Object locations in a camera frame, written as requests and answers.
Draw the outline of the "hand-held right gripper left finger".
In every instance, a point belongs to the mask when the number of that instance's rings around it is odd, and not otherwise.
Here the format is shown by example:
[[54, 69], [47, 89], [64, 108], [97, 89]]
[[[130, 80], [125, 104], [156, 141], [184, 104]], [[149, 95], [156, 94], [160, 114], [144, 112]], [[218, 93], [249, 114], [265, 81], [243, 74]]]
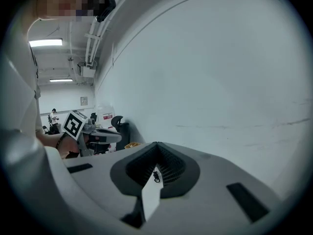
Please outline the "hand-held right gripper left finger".
[[143, 229], [157, 209], [157, 143], [65, 160], [75, 189], [69, 201], [99, 229]]

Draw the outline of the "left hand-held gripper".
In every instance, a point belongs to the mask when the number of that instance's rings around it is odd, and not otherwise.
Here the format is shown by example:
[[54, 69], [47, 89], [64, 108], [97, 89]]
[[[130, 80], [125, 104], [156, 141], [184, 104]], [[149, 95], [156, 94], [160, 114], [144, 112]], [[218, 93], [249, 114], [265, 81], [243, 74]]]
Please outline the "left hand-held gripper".
[[95, 148], [91, 143], [118, 143], [122, 140], [120, 133], [111, 129], [96, 128], [95, 121], [77, 110], [70, 111], [63, 124], [65, 133], [78, 145], [78, 153], [70, 151], [67, 157], [92, 156]]

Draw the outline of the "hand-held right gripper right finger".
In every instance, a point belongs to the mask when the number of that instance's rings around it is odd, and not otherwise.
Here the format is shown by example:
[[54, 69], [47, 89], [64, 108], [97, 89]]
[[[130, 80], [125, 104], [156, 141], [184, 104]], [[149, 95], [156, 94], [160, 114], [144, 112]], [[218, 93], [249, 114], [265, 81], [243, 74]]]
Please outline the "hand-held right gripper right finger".
[[251, 222], [227, 189], [240, 183], [272, 211], [281, 204], [277, 194], [263, 182], [231, 161], [188, 147], [167, 146], [194, 159], [200, 176], [182, 197], [162, 199], [144, 224], [150, 235], [258, 235], [261, 221]]

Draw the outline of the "person's left hand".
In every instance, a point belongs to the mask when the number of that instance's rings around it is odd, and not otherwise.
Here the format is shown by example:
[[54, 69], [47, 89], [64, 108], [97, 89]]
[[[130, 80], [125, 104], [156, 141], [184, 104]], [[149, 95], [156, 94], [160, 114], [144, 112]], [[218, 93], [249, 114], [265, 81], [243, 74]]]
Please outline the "person's left hand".
[[65, 137], [60, 142], [58, 151], [62, 159], [77, 158], [80, 155], [78, 144], [71, 137]]

